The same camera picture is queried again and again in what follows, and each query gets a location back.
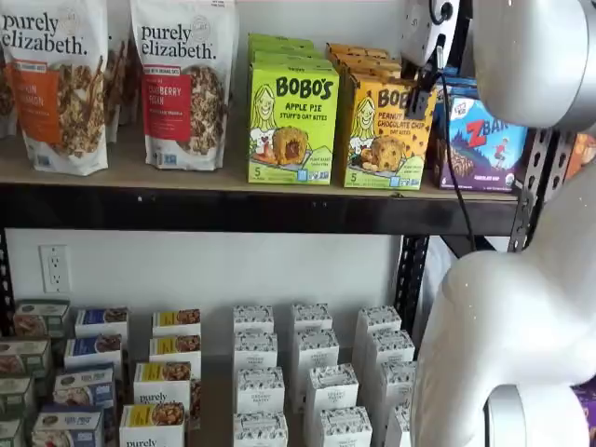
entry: product packaging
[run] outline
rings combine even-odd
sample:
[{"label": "product packaging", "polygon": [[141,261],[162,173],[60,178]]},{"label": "product packaging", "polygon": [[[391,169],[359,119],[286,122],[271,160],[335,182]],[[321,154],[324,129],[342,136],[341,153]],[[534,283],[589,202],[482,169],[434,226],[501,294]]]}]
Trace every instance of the product packaging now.
[{"label": "product packaging", "polygon": [[131,7],[142,63],[146,162],[161,169],[220,168],[236,3],[132,0]]},{"label": "product packaging", "polygon": [[97,407],[48,405],[37,416],[33,445],[103,447],[102,419]]},{"label": "product packaging", "polygon": [[339,75],[326,61],[262,61],[249,76],[249,182],[329,184]]},{"label": "product packaging", "polygon": [[352,349],[352,364],[354,371],[360,381],[364,378],[364,360],[366,359],[366,347],[368,334],[371,332],[390,329],[399,331],[401,318],[395,307],[391,305],[379,305],[375,307],[364,307],[358,312],[356,320],[356,334],[354,335],[354,347]]},{"label": "product packaging", "polygon": [[106,444],[117,436],[117,401],[112,365],[72,369],[56,375],[54,403],[68,406],[95,406],[103,411],[103,436]]},{"label": "product packaging", "polygon": [[381,365],[386,362],[412,361],[414,346],[406,331],[384,329],[369,333],[364,365],[362,400],[369,411],[373,411],[377,377]]},{"label": "product packaging", "polygon": [[180,402],[190,414],[190,363],[137,363],[134,374],[134,403]]},{"label": "product packaging", "polygon": [[388,362],[381,365],[375,392],[377,398],[371,416],[374,427],[372,438],[375,446],[383,447],[391,409],[400,405],[409,405],[412,401],[415,376],[415,361]]},{"label": "product packaging", "polygon": [[188,362],[190,376],[201,378],[201,337],[180,335],[177,337],[152,338],[149,343],[149,361]]},{"label": "product packaging", "polygon": [[198,309],[177,312],[155,312],[153,314],[153,336],[175,337],[176,335],[201,334],[201,311]]},{"label": "product packaging", "polygon": [[0,47],[0,138],[17,134],[17,107],[8,84],[4,52]]},{"label": "product packaging", "polygon": [[278,336],[274,333],[237,332],[234,336],[234,380],[239,370],[278,366]]},{"label": "product packaging", "polygon": [[369,447],[373,428],[363,407],[321,410],[311,447]]},{"label": "product packaging", "polygon": [[391,411],[385,442],[391,447],[410,447],[410,407],[400,405]]},{"label": "product packaging", "polygon": [[68,300],[21,300],[14,315],[20,337],[63,338],[68,335]]},{"label": "product packaging", "polygon": [[0,10],[8,79],[34,167],[74,175],[107,168],[106,2],[1,0]]},{"label": "product packaging", "polygon": [[235,305],[234,333],[273,332],[273,307],[270,305]]},{"label": "product packaging", "polygon": [[305,406],[305,440],[316,445],[313,438],[321,410],[334,410],[356,406],[358,380],[352,365],[313,368],[308,372]]},{"label": "product packaging", "polygon": [[306,403],[306,382],[311,368],[335,366],[339,358],[339,343],[333,329],[297,332],[291,350],[291,405],[295,413],[302,412]]},{"label": "product packaging", "polygon": [[[482,101],[453,88],[450,97],[449,138],[460,189],[509,192],[521,163],[527,128],[491,116]],[[434,177],[439,188],[453,189],[447,161],[445,116],[437,128]]]},{"label": "product packaging", "polygon": [[283,413],[234,414],[233,447],[287,447]]},{"label": "product packaging", "polygon": [[235,413],[283,413],[285,394],[281,368],[239,370]]},{"label": "product packaging", "polygon": [[120,418],[123,447],[183,447],[184,408],[181,403],[125,405]]}]

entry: bag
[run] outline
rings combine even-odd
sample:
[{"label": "bag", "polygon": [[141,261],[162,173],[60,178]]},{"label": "bag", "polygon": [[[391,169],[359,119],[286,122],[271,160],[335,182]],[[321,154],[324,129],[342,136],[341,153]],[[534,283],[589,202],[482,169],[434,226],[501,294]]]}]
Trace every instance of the bag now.
[{"label": "bag", "polygon": [[107,168],[105,1],[0,0],[0,41],[34,167],[75,175]]},{"label": "bag", "polygon": [[162,169],[223,164],[237,12],[233,0],[132,0],[142,64],[146,162]]}]

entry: bobo's oat bites box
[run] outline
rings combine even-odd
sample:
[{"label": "bobo's oat bites box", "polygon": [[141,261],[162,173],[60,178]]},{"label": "bobo's oat bites box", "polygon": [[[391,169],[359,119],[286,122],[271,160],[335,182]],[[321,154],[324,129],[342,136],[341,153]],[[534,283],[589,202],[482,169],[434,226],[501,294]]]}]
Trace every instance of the bobo's oat bites box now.
[{"label": "bobo's oat bites box", "polygon": [[329,64],[251,66],[250,183],[329,184],[339,76]]},{"label": "bobo's oat bites box", "polygon": [[385,74],[353,74],[346,81],[339,141],[344,186],[420,189],[436,92],[424,120],[405,117],[412,82]]}]

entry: yellow label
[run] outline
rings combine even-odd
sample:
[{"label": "yellow label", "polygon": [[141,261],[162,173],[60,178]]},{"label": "yellow label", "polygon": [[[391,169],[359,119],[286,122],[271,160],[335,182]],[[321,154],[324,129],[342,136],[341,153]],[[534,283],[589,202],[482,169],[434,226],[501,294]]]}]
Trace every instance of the yellow label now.
[{"label": "yellow label", "polygon": [[176,338],[160,338],[157,340],[157,354],[174,354],[176,350]]},{"label": "yellow label", "polygon": [[129,427],[150,427],[153,425],[151,415],[155,405],[135,405],[130,410]]}]

